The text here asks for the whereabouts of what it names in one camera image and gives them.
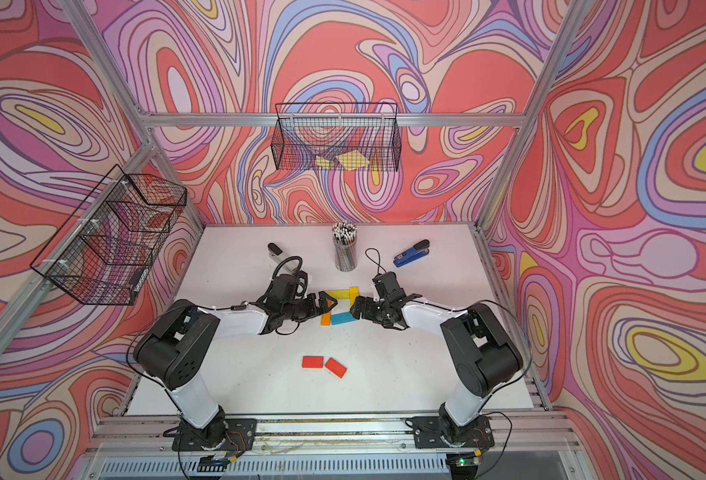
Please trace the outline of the orange block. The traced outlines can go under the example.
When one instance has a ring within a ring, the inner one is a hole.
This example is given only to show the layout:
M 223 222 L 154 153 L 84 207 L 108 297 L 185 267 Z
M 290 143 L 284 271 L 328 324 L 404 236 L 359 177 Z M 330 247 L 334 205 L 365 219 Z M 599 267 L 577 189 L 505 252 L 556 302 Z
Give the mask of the orange block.
M 321 316 L 321 321 L 320 325 L 321 326 L 330 326 L 331 325 L 331 317 L 332 317 L 332 311 L 328 310 Z

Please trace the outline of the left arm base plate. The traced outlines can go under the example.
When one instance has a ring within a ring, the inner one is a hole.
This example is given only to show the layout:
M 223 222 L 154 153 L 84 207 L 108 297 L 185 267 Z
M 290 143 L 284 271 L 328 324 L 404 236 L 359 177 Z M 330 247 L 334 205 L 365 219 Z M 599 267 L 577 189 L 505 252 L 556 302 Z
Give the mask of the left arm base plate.
M 181 420 L 173 437 L 172 449 L 176 452 L 249 451 L 255 440 L 256 427 L 254 418 L 215 418 L 203 429 L 196 429 Z

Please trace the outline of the teal block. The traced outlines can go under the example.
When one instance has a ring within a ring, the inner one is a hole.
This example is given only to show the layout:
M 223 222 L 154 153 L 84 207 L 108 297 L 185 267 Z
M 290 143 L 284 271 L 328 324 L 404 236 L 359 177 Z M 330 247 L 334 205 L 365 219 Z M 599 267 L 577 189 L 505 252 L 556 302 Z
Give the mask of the teal block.
M 356 321 L 350 312 L 338 313 L 331 316 L 331 325 L 337 326 Z

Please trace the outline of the yellow block horizontal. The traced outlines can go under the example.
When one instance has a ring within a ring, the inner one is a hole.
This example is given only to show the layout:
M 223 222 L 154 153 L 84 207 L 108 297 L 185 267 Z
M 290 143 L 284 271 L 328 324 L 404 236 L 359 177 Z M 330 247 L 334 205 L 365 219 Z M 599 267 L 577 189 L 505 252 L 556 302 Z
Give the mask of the yellow block horizontal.
M 336 300 L 349 300 L 350 299 L 350 290 L 349 289 L 340 289 L 340 290 L 327 290 L 326 293 L 336 299 Z

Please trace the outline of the yellow block vertical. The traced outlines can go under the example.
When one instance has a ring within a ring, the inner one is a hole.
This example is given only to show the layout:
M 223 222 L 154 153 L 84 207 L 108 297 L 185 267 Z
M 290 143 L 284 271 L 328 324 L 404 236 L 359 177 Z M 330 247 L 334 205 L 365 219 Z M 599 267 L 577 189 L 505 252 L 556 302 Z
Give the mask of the yellow block vertical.
M 350 287 L 348 290 L 349 293 L 349 301 L 351 304 L 354 304 L 357 298 L 359 297 L 359 288 L 358 287 Z

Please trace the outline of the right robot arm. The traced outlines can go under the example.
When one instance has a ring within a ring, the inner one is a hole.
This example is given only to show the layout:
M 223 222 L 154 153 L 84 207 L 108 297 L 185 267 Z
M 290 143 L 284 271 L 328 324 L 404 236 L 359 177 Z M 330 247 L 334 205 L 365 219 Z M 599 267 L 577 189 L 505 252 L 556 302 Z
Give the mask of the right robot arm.
M 377 249 L 366 249 L 365 256 L 377 267 L 372 279 L 376 295 L 357 297 L 351 315 L 385 329 L 418 329 L 443 338 L 458 377 L 453 393 L 435 417 L 405 421 L 415 445 L 491 448 L 493 434 L 482 410 L 498 391 L 523 379 L 531 368 L 491 309 L 495 303 L 481 300 L 469 307 L 452 308 L 430 302 L 419 294 L 406 293 L 396 274 L 382 266 Z

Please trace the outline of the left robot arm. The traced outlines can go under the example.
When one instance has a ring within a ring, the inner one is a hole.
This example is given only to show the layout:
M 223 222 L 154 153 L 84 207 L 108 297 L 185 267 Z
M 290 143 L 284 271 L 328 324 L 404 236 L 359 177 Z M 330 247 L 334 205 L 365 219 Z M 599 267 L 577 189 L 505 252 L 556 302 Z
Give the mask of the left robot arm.
M 257 299 L 227 307 L 204 307 L 190 300 L 175 301 L 135 345 L 132 357 L 144 375 L 160 384 L 176 407 L 179 426 L 173 449 L 241 454 L 251 448 L 241 429 L 228 422 L 200 373 L 219 340 L 278 333 L 284 322 L 300 325 L 337 306 L 329 293 L 308 291 L 303 259 L 279 262 Z

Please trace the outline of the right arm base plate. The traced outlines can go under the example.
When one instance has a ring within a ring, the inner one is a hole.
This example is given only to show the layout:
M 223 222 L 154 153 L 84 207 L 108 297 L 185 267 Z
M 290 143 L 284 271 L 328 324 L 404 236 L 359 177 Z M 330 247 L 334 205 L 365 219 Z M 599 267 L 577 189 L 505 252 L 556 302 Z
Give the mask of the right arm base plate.
M 418 449 L 472 448 L 482 452 L 495 446 L 487 416 L 478 416 L 468 425 L 457 426 L 448 417 L 416 416 L 404 420 L 412 431 Z

